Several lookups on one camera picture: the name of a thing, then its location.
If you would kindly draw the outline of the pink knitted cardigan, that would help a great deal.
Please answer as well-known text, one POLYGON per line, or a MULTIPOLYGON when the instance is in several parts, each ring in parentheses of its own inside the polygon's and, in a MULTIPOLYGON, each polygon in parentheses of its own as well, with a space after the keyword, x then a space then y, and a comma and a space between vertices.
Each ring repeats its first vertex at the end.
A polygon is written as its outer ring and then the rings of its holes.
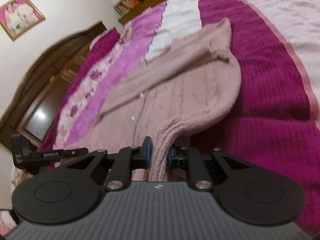
POLYGON ((175 141, 220 122, 237 100, 241 70, 231 39, 227 18, 174 39, 111 87, 93 126, 71 148, 114 153, 151 137, 151 165, 136 178, 166 181, 167 152, 175 141))

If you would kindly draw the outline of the dark wooden headboard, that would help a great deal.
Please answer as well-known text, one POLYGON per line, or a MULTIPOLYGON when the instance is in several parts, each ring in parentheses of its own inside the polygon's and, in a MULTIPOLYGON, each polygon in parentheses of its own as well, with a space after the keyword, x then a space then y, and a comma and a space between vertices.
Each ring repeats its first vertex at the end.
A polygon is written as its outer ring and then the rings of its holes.
POLYGON ((53 130, 59 106, 88 54, 89 45, 106 30, 97 22, 66 36, 46 49, 29 68, 1 118, 1 144, 11 149, 10 138, 21 134, 39 147, 53 130))

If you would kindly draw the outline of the purple floral bedspread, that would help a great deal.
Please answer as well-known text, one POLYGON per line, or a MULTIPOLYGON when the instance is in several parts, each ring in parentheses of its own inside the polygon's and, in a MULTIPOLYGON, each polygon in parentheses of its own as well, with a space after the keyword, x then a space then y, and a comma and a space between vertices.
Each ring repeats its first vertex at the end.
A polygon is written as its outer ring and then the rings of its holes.
POLYGON ((160 54, 174 38, 228 18, 231 51, 242 74, 238 100, 219 124, 191 137, 207 152, 228 152, 300 183, 306 206, 298 222, 319 231, 319 1, 167 0, 147 7, 91 47, 40 145, 78 141, 112 85, 135 63, 160 54))

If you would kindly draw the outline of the framed wedding photo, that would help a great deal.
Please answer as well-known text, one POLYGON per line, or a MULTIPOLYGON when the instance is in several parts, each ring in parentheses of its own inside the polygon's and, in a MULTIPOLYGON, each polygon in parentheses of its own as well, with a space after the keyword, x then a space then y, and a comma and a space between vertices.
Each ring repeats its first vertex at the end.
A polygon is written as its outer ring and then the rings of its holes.
POLYGON ((1 27, 12 41, 45 19, 31 0, 9 0, 1 5, 1 27))

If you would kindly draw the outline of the books row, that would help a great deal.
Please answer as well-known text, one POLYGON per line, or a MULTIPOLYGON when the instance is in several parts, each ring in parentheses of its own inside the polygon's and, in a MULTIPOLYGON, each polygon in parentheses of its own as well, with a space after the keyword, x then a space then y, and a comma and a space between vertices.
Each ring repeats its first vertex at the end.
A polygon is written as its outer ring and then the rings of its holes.
POLYGON ((134 7, 131 0, 119 0, 114 6, 115 11, 122 17, 134 7))

